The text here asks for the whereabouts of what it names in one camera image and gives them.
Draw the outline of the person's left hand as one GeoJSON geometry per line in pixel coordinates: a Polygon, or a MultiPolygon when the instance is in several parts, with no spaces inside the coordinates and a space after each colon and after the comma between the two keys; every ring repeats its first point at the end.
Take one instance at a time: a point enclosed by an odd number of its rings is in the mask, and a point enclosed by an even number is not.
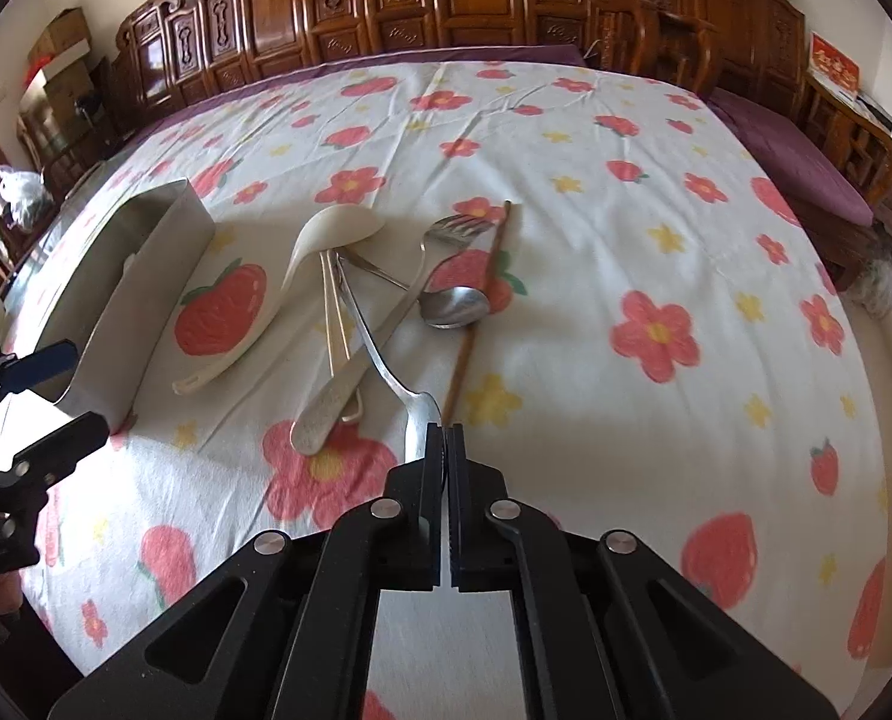
{"type": "Polygon", "coordinates": [[[23,606],[23,587],[18,572],[0,574],[0,616],[16,613],[23,606]]]}

